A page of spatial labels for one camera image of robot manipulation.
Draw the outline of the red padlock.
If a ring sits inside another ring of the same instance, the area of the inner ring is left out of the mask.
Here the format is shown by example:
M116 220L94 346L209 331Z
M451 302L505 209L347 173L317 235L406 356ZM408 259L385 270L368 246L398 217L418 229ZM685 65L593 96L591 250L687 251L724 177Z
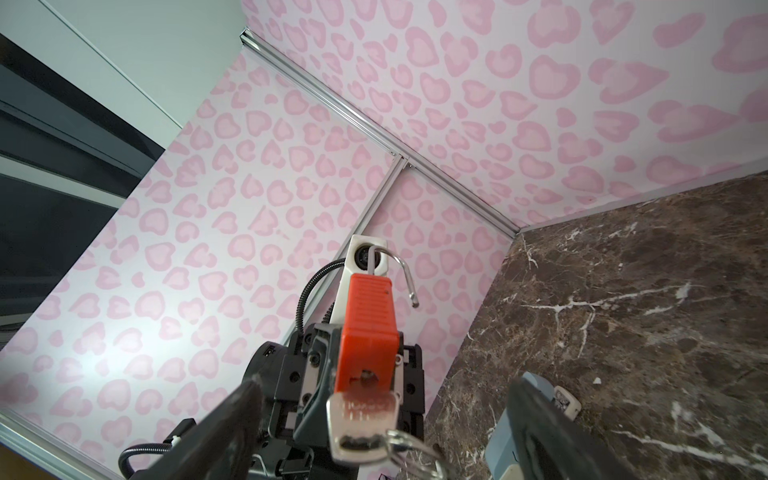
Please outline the red padlock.
M406 262L384 246L370 245L365 266L351 274L348 280L334 385L336 393L383 393L391 389L400 336L392 282L376 274L377 264L386 257L401 266L411 306L419 306L413 276Z

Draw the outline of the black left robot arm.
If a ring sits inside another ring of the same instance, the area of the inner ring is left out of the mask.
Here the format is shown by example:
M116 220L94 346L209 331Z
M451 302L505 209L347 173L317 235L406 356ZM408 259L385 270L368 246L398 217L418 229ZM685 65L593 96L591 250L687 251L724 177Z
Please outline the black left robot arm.
M126 448L127 479L353 479L423 444L421 350L390 319L321 323L263 344L242 384L204 420Z

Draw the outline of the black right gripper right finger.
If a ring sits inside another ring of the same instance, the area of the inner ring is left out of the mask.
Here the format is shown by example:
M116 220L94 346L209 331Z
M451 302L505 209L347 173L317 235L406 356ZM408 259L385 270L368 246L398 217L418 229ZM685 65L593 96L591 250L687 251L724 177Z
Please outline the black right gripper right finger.
M542 410L522 431L515 431L525 479L633 479L602 443L551 406L527 381L517 379L508 390L507 407L522 404Z

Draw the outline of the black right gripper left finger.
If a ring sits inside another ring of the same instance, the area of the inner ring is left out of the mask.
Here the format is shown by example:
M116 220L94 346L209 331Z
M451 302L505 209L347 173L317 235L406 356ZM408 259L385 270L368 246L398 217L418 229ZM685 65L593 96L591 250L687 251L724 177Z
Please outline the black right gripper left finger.
M174 445L139 444L130 458L157 454L145 470L128 468L130 479L245 479L256 451L263 395L256 380L235 389Z

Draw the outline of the silver key with ring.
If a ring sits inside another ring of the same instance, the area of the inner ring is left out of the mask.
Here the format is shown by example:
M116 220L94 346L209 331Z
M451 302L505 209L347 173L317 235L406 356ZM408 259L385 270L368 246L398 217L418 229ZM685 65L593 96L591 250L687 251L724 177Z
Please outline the silver key with ring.
M397 428L400 398L391 389L352 387L326 403L329 449L335 463L362 467L390 461L418 479L447 479L446 461Z

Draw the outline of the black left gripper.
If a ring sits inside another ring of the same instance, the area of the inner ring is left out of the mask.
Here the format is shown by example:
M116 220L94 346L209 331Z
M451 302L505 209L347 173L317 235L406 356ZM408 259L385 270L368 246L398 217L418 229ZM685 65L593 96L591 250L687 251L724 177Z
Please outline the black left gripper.
M355 479L330 454L326 403L333 394L341 328L312 324L288 345L263 344L263 477Z

